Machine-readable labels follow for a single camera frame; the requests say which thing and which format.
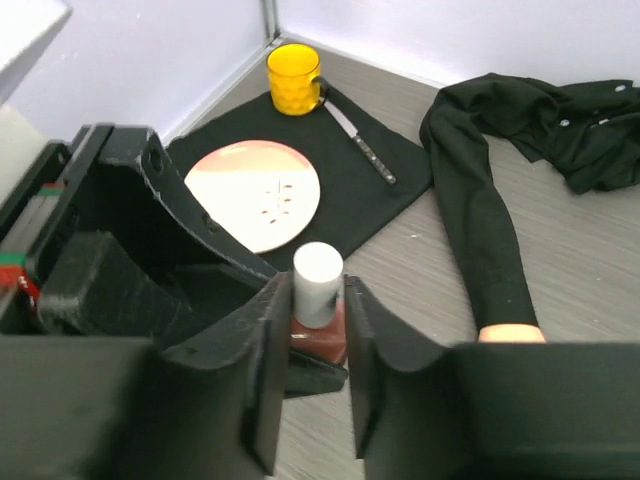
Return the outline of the white nail polish cap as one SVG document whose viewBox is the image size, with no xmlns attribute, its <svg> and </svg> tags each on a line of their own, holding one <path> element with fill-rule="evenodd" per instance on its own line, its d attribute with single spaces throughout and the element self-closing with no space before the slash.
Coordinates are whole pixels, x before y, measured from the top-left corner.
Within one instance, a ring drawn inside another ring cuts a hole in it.
<svg viewBox="0 0 640 480">
<path fill-rule="evenodd" d="M 344 262 L 323 242 L 299 247 L 293 256 L 293 316 L 304 327 L 321 329 L 336 315 Z"/>
</svg>

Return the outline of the nail polish bottle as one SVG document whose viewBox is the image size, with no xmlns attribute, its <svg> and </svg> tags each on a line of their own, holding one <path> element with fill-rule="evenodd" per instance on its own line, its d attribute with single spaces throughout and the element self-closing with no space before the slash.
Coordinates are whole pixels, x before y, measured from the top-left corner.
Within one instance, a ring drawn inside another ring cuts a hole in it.
<svg viewBox="0 0 640 480">
<path fill-rule="evenodd" d="M 292 317 L 290 338 L 293 350 L 318 357 L 331 364 L 343 365 L 347 358 L 344 302 L 337 302 L 334 318 L 322 328 L 307 328 Z"/>
</svg>

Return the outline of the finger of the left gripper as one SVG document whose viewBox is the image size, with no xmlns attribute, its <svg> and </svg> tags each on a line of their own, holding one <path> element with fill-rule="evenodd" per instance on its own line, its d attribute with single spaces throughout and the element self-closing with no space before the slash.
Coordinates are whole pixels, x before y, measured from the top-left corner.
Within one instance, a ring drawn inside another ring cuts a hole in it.
<svg viewBox="0 0 640 480">
<path fill-rule="evenodd" d="M 143 337 L 168 359 L 168 349 L 215 325 L 244 306 L 258 289 L 225 265 L 187 268 L 180 276 L 199 306 L 154 282 L 108 232 L 72 236 L 61 251 L 37 303 L 50 333 Z M 333 393 L 347 378 L 344 367 L 290 347 L 284 396 Z"/>
<path fill-rule="evenodd" d="M 116 127 L 101 150 L 97 224 L 154 279 L 186 267 L 225 265 L 260 289 L 277 274 L 211 218 L 149 128 Z"/>
</svg>

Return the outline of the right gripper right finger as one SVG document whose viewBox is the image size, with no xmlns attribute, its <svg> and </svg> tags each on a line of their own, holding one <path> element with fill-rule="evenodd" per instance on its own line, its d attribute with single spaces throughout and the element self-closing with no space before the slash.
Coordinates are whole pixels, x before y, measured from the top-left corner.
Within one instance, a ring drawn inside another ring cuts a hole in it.
<svg viewBox="0 0 640 480">
<path fill-rule="evenodd" d="M 394 314 L 357 276 L 345 278 L 344 302 L 354 440 L 364 459 L 375 437 L 391 441 L 398 429 L 421 422 L 419 380 L 445 348 Z"/>
</svg>

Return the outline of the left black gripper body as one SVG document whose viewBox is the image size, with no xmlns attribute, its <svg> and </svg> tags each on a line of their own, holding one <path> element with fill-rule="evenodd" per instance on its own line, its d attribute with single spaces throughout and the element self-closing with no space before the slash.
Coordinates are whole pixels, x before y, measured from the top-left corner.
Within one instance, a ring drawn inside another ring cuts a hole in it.
<svg viewBox="0 0 640 480">
<path fill-rule="evenodd" d="M 67 144 L 51 141 L 1 207 L 1 331 L 40 329 L 37 303 L 60 249 L 79 223 L 79 181 L 114 127 L 85 125 Z"/>
</svg>

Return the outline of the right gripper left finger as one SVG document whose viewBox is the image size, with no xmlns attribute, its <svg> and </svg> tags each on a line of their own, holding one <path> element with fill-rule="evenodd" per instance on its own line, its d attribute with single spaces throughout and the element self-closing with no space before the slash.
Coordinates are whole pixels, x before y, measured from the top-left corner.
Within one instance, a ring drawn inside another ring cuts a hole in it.
<svg viewBox="0 0 640 480">
<path fill-rule="evenodd" d="M 167 350 L 178 382 L 166 475 L 270 475 L 289 355 L 292 280 Z"/>
</svg>

